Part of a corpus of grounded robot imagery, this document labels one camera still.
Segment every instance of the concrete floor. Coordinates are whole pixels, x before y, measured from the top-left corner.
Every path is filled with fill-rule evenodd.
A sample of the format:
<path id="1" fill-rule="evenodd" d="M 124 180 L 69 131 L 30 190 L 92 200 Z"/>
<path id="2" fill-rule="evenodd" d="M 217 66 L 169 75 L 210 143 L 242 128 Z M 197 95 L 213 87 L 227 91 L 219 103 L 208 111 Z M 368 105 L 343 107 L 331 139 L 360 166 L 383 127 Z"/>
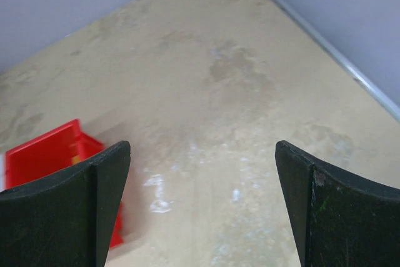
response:
<path id="1" fill-rule="evenodd" d="M 70 119 L 127 139 L 109 267 L 299 266 L 286 139 L 400 187 L 400 129 L 269 0 L 136 0 L 0 75 L 0 153 Z"/>

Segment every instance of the white spot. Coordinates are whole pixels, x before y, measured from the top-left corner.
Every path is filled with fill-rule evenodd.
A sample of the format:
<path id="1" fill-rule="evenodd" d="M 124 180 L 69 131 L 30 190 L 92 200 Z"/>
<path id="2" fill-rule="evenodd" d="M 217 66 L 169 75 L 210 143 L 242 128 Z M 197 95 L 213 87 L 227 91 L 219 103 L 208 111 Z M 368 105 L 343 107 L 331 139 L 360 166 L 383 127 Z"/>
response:
<path id="1" fill-rule="evenodd" d="M 176 172 L 176 171 L 180 170 L 181 167 L 180 167 L 179 164 L 173 164 L 173 165 L 171 166 L 171 169 L 172 169 L 172 171 Z"/>
<path id="2" fill-rule="evenodd" d="M 172 201 L 164 201 L 161 199 L 154 200 L 150 204 L 150 211 L 153 213 L 167 213 L 171 210 L 169 207 L 170 203 L 172 203 Z"/>
<path id="3" fill-rule="evenodd" d="M 232 192 L 232 201 L 233 201 L 233 202 L 238 201 L 239 198 L 240 198 L 240 191 L 239 191 L 239 189 L 233 190 L 233 192 Z"/>
<path id="4" fill-rule="evenodd" d="M 211 261 L 211 266 L 214 266 L 219 260 L 219 257 L 215 256 Z"/>
<path id="5" fill-rule="evenodd" d="M 196 141 L 194 140 L 194 138 L 191 138 L 189 140 L 189 146 L 191 150 L 198 150 L 198 146 L 196 144 Z"/>
<path id="6" fill-rule="evenodd" d="M 171 209 L 169 205 L 172 201 L 165 201 L 164 198 L 164 180 L 161 174 L 156 174 L 151 176 L 143 186 L 156 186 L 154 195 L 156 200 L 154 200 L 150 205 L 150 211 L 153 213 L 167 213 Z"/>
<path id="7" fill-rule="evenodd" d="M 229 251 L 229 245 L 223 244 L 218 250 L 220 253 L 226 254 Z"/>

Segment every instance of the red plastic container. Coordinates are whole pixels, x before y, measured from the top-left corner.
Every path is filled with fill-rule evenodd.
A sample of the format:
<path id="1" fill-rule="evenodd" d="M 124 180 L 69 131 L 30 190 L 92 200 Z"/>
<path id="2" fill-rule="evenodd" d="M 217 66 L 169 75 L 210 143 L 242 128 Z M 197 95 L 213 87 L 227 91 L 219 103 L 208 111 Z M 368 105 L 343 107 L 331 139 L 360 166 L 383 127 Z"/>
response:
<path id="1" fill-rule="evenodd" d="M 81 131 L 79 120 L 72 120 L 42 136 L 10 149 L 5 154 L 6 189 L 42 178 L 90 158 L 104 145 Z M 110 247 L 123 243 L 121 207 Z"/>

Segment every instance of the red bin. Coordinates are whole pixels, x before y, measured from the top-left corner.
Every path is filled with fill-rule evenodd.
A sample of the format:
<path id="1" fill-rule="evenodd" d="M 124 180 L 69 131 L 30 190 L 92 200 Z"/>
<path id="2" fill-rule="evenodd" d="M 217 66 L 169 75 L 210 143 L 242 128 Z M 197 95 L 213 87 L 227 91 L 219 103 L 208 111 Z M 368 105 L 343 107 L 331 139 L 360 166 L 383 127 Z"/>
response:
<path id="1" fill-rule="evenodd" d="M 81 131 L 78 119 L 72 120 L 6 152 L 6 189 L 84 161 L 103 149 L 101 142 Z M 110 247 L 123 243 L 120 234 L 121 208 L 122 205 L 119 207 Z"/>

